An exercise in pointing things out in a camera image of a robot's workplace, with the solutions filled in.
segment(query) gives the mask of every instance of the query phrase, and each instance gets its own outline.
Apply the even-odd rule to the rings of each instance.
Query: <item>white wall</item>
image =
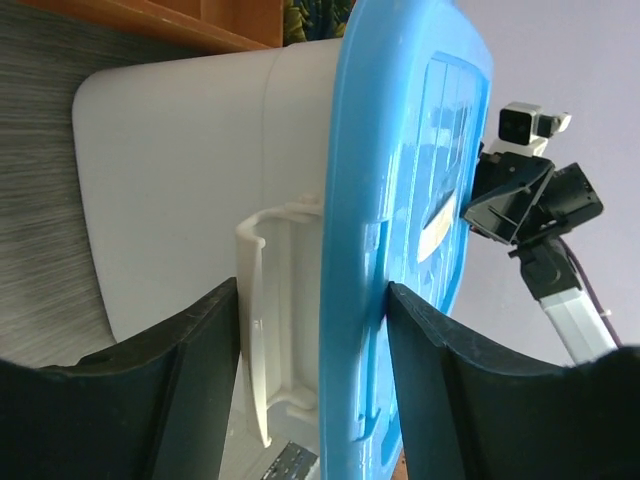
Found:
[[[458,0],[495,62],[485,138],[510,101],[574,115],[545,156],[577,161],[605,213],[567,236],[625,343],[640,343],[640,1]],[[507,248],[473,238],[454,318],[528,355],[569,362]]]

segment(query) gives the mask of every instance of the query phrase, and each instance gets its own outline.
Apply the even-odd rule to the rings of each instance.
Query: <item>plastic lid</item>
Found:
[[[448,312],[492,60],[449,1],[358,0],[336,75],[323,246],[324,478],[389,478],[401,448],[390,280]]]

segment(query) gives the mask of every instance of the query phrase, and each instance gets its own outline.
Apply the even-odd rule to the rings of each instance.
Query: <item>metal part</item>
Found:
[[[289,442],[261,480],[310,480],[319,463],[309,450]]]
[[[476,232],[507,245],[518,233],[553,174],[553,163],[516,153],[482,154],[464,218]]]
[[[557,237],[544,238],[509,254],[520,259],[520,274],[535,300],[572,288],[582,288]]]
[[[571,288],[549,295],[540,299],[540,306],[577,364],[615,350],[613,337],[583,290]]]

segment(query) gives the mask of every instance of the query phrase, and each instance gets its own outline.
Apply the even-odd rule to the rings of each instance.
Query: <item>white plastic container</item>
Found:
[[[315,452],[322,195],[340,45],[100,72],[73,106],[115,338],[237,274],[248,395],[237,385],[234,406],[246,401],[249,429],[268,445],[267,408],[286,401],[269,427]]]

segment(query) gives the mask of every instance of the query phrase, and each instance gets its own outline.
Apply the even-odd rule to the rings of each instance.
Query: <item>wooden shelf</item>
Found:
[[[22,0],[209,53],[282,46],[282,0]]]

